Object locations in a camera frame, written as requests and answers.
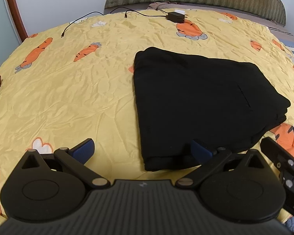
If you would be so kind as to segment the brown wooden door frame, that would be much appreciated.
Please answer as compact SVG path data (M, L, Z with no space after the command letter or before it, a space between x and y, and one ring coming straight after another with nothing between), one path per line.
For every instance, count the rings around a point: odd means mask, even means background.
M12 25L15 29L16 36L20 42L23 42L27 37L21 14L19 12L16 0L6 0L8 12L11 17Z

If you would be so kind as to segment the black pants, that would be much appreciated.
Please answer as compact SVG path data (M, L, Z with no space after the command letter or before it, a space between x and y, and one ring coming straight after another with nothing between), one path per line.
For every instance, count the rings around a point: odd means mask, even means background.
M290 107L252 63L150 47L136 53L133 80L147 171L200 165L192 140L209 150L246 151Z

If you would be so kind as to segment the yellow carrot print bedspread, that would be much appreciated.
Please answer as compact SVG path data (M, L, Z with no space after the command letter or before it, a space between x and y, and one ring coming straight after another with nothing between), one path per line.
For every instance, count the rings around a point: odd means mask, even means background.
M233 12L186 15L184 24L153 10L94 16L27 38L0 67L0 191L27 150L52 153L86 138L95 142L86 165L109 180L185 175L143 168L133 66L148 47L257 65L291 103L286 122L268 135L294 156L294 54L267 27Z

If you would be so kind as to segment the black power adapter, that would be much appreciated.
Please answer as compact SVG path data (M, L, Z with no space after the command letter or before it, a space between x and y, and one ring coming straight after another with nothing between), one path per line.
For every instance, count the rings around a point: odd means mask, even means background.
M185 15L178 12L168 12L166 19L173 23L184 23Z

